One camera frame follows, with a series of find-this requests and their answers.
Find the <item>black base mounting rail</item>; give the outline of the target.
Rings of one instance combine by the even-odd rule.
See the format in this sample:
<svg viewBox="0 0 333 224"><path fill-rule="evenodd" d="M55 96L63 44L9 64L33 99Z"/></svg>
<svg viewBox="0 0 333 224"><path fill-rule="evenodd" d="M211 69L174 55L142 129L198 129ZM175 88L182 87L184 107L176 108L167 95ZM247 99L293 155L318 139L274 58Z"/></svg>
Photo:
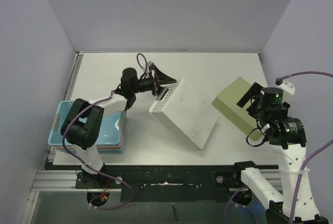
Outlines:
<svg viewBox="0 0 333 224"><path fill-rule="evenodd" d="M227 202L232 192L244 186L240 171L233 165L194 166L111 166L101 175L80 171L76 189L86 189L92 199L95 192L120 192L126 202Z"/></svg>

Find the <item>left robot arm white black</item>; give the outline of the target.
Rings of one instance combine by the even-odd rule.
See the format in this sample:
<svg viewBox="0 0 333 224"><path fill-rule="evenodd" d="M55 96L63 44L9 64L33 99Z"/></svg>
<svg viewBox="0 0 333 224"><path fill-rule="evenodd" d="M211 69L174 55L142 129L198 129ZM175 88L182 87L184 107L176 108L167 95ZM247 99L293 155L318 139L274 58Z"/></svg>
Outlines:
<svg viewBox="0 0 333 224"><path fill-rule="evenodd" d="M106 175L102 172L104 163L96 148L103 118L129 110L136 101L136 94L150 91L157 97L163 91L163 85L176 82L151 63L146 65L141 76L137 75L135 68L124 69L120 84L107 98L93 102L81 98L74 100L61 127L62 147L81 162L82 169L88 173L87 182L92 187L100 188L106 182Z"/></svg>

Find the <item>green perforated plastic basket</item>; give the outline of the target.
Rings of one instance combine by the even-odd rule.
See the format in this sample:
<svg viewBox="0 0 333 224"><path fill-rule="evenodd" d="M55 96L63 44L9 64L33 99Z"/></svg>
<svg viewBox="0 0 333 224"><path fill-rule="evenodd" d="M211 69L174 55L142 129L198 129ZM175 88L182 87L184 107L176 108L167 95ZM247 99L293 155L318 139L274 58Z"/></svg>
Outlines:
<svg viewBox="0 0 333 224"><path fill-rule="evenodd" d="M257 127L257 123L246 111L246 107L250 105L250 102L247 102L244 108L240 108L237 105L237 102L250 86L249 82L242 77L238 77L215 97L212 101L212 106L241 130L245 136L250 135L249 138L252 141L258 142L263 135L259 130L254 130Z"/></svg>

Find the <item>white perforated plastic basket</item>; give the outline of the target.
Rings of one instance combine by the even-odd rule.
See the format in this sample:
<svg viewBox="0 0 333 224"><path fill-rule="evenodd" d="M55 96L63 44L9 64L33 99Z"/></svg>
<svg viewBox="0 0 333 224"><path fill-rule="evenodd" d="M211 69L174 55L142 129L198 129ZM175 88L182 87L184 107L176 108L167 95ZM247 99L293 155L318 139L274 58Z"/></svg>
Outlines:
<svg viewBox="0 0 333 224"><path fill-rule="evenodd" d="M168 84L167 94L155 100L150 115L188 149L202 150L217 121L217 114L183 78Z"/></svg>

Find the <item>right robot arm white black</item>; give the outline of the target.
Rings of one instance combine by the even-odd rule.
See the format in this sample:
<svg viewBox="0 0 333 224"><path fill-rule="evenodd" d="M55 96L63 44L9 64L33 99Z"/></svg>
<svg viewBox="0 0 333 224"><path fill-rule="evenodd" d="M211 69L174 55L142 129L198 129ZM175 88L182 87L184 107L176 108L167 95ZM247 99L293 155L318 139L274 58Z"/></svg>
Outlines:
<svg viewBox="0 0 333 224"><path fill-rule="evenodd" d="M277 191L261 174L253 161L234 164L232 182L246 186L265 209L267 223L328 223L320 214L311 191L306 167L306 135L303 123L289 117L290 105L283 101L284 91L253 83L237 102L256 120L257 129L278 162L282 191Z"/></svg>

